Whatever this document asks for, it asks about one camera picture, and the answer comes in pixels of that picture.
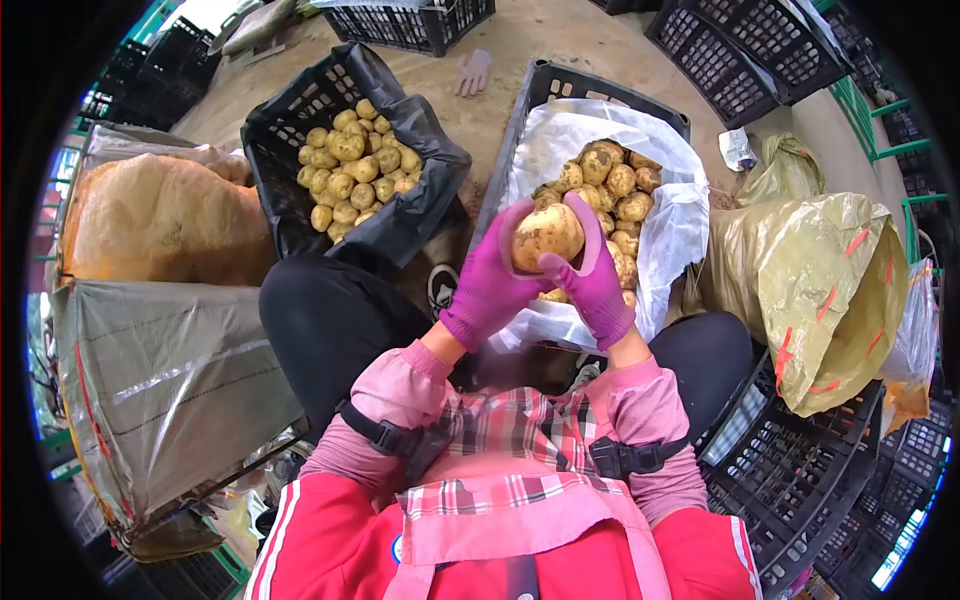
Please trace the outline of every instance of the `pile of potatoes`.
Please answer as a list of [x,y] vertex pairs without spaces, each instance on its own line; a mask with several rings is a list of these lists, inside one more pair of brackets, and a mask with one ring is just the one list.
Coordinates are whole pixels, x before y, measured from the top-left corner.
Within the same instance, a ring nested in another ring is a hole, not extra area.
[[[596,214],[606,234],[607,248],[620,277],[623,299],[636,306],[636,253],[640,228],[654,206],[651,195],[660,187],[663,167],[646,156],[610,140],[590,142],[564,164],[560,177],[534,192],[537,210],[564,201],[566,192],[577,193]],[[541,300],[567,302],[561,289],[540,294]]]
[[383,115],[364,98],[333,119],[333,131],[310,130],[297,156],[297,184],[316,206],[310,224],[334,244],[369,219],[395,192],[412,190],[423,162],[394,137]]

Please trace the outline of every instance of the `orange mesh bag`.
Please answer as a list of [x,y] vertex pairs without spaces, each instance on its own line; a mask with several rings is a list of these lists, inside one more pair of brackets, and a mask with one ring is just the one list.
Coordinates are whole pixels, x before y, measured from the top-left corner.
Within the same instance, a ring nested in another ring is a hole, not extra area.
[[151,154],[85,173],[61,243],[80,279],[259,286],[276,261],[255,188]]

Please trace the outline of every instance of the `gloved hand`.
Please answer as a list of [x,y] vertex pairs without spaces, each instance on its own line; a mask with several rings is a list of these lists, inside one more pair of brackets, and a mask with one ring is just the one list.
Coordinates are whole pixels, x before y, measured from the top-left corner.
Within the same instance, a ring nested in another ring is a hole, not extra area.
[[543,276],[519,276],[511,266],[514,229],[533,210],[532,200],[521,200],[493,219],[464,262],[453,304],[440,312],[441,323],[470,352],[509,323],[537,294],[555,287]]
[[552,252],[540,256],[543,274],[556,287],[563,288],[577,312],[597,340],[597,348],[606,351],[627,333],[635,313],[627,307],[620,292],[620,279],[607,250],[607,238],[593,210],[580,196],[567,192],[564,204],[573,209],[584,228],[584,261],[574,269]]

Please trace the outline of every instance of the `white stripe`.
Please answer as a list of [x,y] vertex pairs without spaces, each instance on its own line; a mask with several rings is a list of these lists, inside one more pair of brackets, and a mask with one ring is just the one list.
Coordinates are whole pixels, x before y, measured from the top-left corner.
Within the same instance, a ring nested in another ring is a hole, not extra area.
[[[756,571],[750,567],[750,563],[747,563],[747,556],[743,552],[743,539],[740,537],[740,532],[744,530],[739,517],[730,517],[730,529],[733,534],[733,547],[736,548],[736,556],[740,558],[740,563],[743,564],[743,567],[747,569],[747,573],[750,574],[750,585],[754,587],[754,597],[756,600],[763,600],[763,594],[760,593],[760,585],[757,580]],[[750,560],[752,562],[754,555],[749,546],[747,547],[747,552],[751,552]]]
[[280,548],[283,547],[283,540],[287,537],[287,525],[290,524],[290,519],[294,516],[294,508],[297,506],[297,500],[300,499],[300,480],[298,479],[290,484],[290,487],[293,488],[293,497],[290,498],[290,508],[287,509],[287,513],[283,516],[283,521],[276,532],[274,549],[265,563],[263,578],[260,580],[260,600],[270,600],[270,583],[274,578],[274,571],[276,571],[276,556],[280,553]]
[[270,544],[274,541],[276,537],[276,525],[283,520],[283,517],[287,513],[287,489],[289,486],[283,486],[280,489],[280,501],[277,504],[279,510],[276,511],[276,517],[274,518],[274,527],[270,529],[270,535],[267,536],[267,540],[263,542],[263,549],[260,551],[260,556],[257,557],[256,563],[253,565],[253,572],[250,575],[250,579],[247,580],[247,591],[244,593],[244,600],[253,600],[253,588],[256,588],[256,580],[260,575],[260,569],[263,568],[263,563],[267,560],[267,554],[270,553]]

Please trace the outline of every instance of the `pink sleeve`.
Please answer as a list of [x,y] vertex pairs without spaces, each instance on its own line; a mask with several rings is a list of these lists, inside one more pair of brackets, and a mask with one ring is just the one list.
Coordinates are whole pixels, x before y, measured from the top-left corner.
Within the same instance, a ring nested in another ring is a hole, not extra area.
[[[608,410],[621,442],[666,444],[686,435],[690,422],[677,393],[677,377],[654,357],[604,376],[610,378]],[[690,445],[667,460],[661,470],[631,475],[630,492],[651,525],[682,508],[707,509],[707,486]]]
[[[452,371],[416,340],[407,348],[388,350],[374,360],[357,377],[350,400],[358,411],[376,422],[388,420],[407,429],[428,425],[440,415],[444,398],[454,394],[446,382]],[[397,458],[371,448],[366,438],[337,415],[300,469],[300,477],[331,473],[374,492],[398,465]]]

